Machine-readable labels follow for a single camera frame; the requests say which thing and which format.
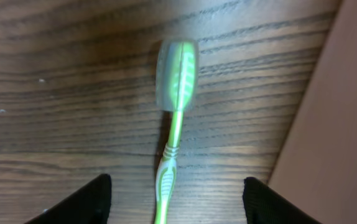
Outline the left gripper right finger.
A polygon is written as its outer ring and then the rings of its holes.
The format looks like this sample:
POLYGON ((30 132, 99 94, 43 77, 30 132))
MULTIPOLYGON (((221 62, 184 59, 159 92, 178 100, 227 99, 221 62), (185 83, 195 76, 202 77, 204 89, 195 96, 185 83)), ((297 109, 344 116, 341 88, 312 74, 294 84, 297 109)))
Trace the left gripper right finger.
POLYGON ((247 224, 320 224, 255 177, 244 179, 247 224))

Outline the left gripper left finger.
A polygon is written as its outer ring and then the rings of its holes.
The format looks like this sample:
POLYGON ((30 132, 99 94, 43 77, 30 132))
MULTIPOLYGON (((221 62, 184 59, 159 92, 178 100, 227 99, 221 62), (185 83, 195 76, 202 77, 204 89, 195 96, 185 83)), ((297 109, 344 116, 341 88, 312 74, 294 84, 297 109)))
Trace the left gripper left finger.
POLYGON ((107 224, 111 210, 111 189, 111 176, 100 174, 27 224, 107 224))

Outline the green white toothbrush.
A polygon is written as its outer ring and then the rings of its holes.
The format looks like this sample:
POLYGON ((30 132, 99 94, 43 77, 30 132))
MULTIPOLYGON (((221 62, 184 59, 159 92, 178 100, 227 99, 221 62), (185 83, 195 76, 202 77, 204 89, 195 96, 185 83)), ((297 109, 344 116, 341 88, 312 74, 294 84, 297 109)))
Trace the green white toothbrush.
POLYGON ((166 224, 170 199, 177 178, 184 113, 198 86, 198 43, 192 39, 162 42, 157 59, 155 95, 158 106, 172 115, 168 140, 155 177, 155 224, 166 224))

